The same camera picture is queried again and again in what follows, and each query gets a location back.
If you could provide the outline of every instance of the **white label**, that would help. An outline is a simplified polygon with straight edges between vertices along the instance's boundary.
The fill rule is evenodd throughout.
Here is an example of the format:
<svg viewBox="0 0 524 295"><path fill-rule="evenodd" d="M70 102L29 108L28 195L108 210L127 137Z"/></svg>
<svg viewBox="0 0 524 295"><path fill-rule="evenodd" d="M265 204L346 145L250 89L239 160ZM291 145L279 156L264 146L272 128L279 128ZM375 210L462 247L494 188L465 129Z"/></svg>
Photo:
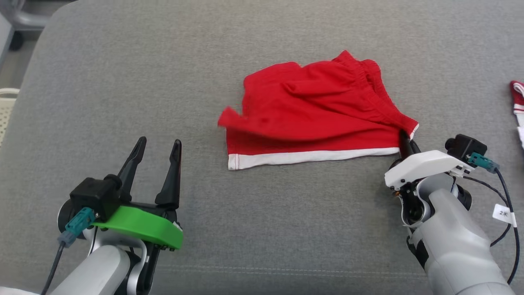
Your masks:
<svg viewBox="0 0 524 295"><path fill-rule="evenodd" d="M517 227L517 220L515 219L515 212L511 213L511 220L513 220L513 227Z"/></svg>
<svg viewBox="0 0 524 295"><path fill-rule="evenodd" d="M506 223L513 224L512 214L509 208L503 205L496 204L493 210L493 218L502 220Z"/></svg>

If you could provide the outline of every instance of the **black cable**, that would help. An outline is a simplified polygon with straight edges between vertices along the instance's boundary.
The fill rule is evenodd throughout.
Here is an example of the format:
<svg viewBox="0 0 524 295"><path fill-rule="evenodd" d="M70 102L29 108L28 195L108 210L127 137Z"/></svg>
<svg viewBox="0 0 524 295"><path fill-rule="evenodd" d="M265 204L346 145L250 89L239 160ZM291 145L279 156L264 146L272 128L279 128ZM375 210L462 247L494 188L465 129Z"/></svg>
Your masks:
<svg viewBox="0 0 524 295"><path fill-rule="evenodd" d="M508 226L506 227L506 229L504 230L504 232L502 233L502 235L500 235L500 237L498 237L496 240L494 240L491 244L489 244L490 247L493 247L494 245L496 245L498 242L500 242L502 239L504 239L504 237L506 236L506 234L508 233L508 231L511 229L511 224L508 224Z"/></svg>
<svg viewBox="0 0 524 295"><path fill-rule="evenodd" d="M500 199L502 199L502 201L504 202L504 204L506 206L508 206L508 201L506 201L506 199L504 198L504 196L502 196L502 194L499 192L498 189L492 187L491 185L489 185L488 183L486 182L483 182L482 180L478 180L476 178L473 178L473 177L469 177L469 176L463 176L464 179L467 179L467 180L471 180L471 181L474 181L476 183L480 183L484 186L486 186L487 188L491 189L492 191L494 191L495 193L497 193L497 195L500 197ZM504 230L504 232L502 233L502 235L500 235L500 237L498 237L497 239L495 239L491 244L489 244L490 247L493 247L494 245L496 245L498 242L500 242L502 239L504 239L504 237L506 236L506 234L508 233L508 231L511 229L511 224L508 224L508 226L506 227L506 229Z"/></svg>
<svg viewBox="0 0 524 295"><path fill-rule="evenodd" d="M51 285L51 281L53 280L54 273L57 271L58 262L60 261L60 257L62 256L62 251L64 250L65 242L61 242L60 246L58 246L57 255L54 257L53 266L51 266L51 271L49 272L49 276L47 277L46 284L44 285L42 289L42 293L40 295L45 295L47 293L47 290L49 289L49 286Z"/></svg>
<svg viewBox="0 0 524 295"><path fill-rule="evenodd" d="M506 194L506 200L508 200L509 211L511 212L511 215L514 216L515 212L513 211L513 204L511 204L511 198L509 197L509 191L508 187L506 186L506 182L504 181L504 177L502 177L502 174L500 173L498 168L495 168L495 173L497 173L498 179L500 179L500 183L502 184L502 188L504 189L504 193ZM515 233L515 263L513 264L513 269L511 270L511 274L509 275L508 284L510 284L511 281L513 281L513 278L517 273L517 267L519 266L520 258L519 231L517 230L516 224L514 224L513 226L513 232Z"/></svg>
<svg viewBox="0 0 524 295"><path fill-rule="evenodd" d="M455 184L457 184L457 177L456 176L453 177L453 184L451 185L450 193L452 193L452 194L453 194L453 189L455 188Z"/></svg>
<svg viewBox="0 0 524 295"><path fill-rule="evenodd" d="M93 234L93 240L91 241L91 249L89 249L89 255L93 252L93 248L95 247L95 241L96 241L96 232L98 231L98 227L95 226L95 233Z"/></svg>
<svg viewBox="0 0 524 295"><path fill-rule="evenodd" d="M463 178L463 179L467 179L467 180L474 181L474 182L476 182L476 183L480 183L480 184L486 186L487 188L491 189L492 191L494 191L495 193L497 193L497 195L500 197L500 199L502 199L502 201L504 202L504 204L505 204L506 206L508 206L508 201L506 201L506 199L504 198L504 196L502 196L502 194L498 191L498 189L496 189L496 188L492 187L491 185L489 185L489 184L483 182L482 180L478 180L478 179L473 178L473 177L463 176L462 178Z"/></svg>

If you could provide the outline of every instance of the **connector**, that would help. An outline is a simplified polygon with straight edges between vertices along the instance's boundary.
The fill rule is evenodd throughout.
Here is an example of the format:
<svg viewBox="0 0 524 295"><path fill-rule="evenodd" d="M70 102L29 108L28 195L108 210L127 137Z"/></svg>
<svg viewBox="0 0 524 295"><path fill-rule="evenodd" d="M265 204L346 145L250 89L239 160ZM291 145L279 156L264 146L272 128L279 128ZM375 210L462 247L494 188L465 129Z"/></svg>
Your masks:
<svg viewBox="0 0 524 295"><path fill-rule="evenodd" d="M467 156L467 162L482 167L493 174L495 174L496 168L500 168L499 164L475 152L471 153L470 156Z"/></svg>
<svg viewBox="0 0 524 295"><path fill-rule="evenodd" d="M95 222L93 209L84 207L65 226L65 231L58 237L58 242L64 242L64 248L69 248L77 236L93 222Z"/></svg>

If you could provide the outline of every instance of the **white hem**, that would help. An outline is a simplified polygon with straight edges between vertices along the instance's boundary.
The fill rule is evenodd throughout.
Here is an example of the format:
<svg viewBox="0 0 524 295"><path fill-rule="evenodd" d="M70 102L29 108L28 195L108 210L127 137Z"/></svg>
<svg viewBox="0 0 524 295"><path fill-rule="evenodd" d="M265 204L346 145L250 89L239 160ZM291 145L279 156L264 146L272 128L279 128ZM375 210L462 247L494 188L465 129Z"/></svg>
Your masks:
<svg viewBox="0 0 524 295"><path fill-rule="evenodd" d="M413 136L415 136L415 131L419 128L419 126L420 126L420 124L417 124L417 126L415 126L415 128L413 128L413 131L409 135L409 139L413 139Z"/></svg>
<svg viewBox="0 0 524 295"><path fill-rule="evenodd" d="M517 130L519 131L520 145L524 149L524 127L517 127Z"/></svg>
<svg viewBox="0 0 524 295"><path fill-rule="evenodd" d="M283 165L302 162L346 160L361 156L382 156L399 152L398 147L347 151L310 151L258 155L229 154L229 170L242 170L260 165Z"/></svg>
<svg viewBox="0 0 524 295"><path fill-rule="evenodd" d="M517 122L520 127L524 127L524 112L523 111L513 111L515 116L517 116Z"/></svg>
<svg viewBox="0 0 524 295"><path fill-rule="evenodd" d="M518 82L513 83L513 89L515 89L516 92L524 96L524 87L520 83Z"/></svg>

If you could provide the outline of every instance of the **gray sofa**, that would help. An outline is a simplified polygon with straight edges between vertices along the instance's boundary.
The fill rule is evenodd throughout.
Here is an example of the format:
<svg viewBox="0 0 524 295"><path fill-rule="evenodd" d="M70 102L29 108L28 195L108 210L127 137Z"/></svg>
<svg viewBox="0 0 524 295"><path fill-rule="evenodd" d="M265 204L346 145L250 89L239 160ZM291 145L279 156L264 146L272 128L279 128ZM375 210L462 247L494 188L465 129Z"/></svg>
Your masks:
<svg viewBox="0 0 524 295"><path fill-rule="evenodd" d="M423 150L457 133L488 145L524 216L524 156L508 84L524 79L523 3L497 1L95 1L43 31L0 150L0 286L39 292L57 212L85 177L116 173L148 146L134 200L152 202L173 141L183 145L183 248L162 253L154 294L431 294L384 185L394 156L227 170L217 119L243 78L267 66L373 59L391 98L418 120ZM498 186L496 177L474 177ZM491 238L491 191L471 214ZM507 277L512 234L492 249ZM85 257L64 252L51 288ZM524 292L524 270L512 284Z"/></svg>

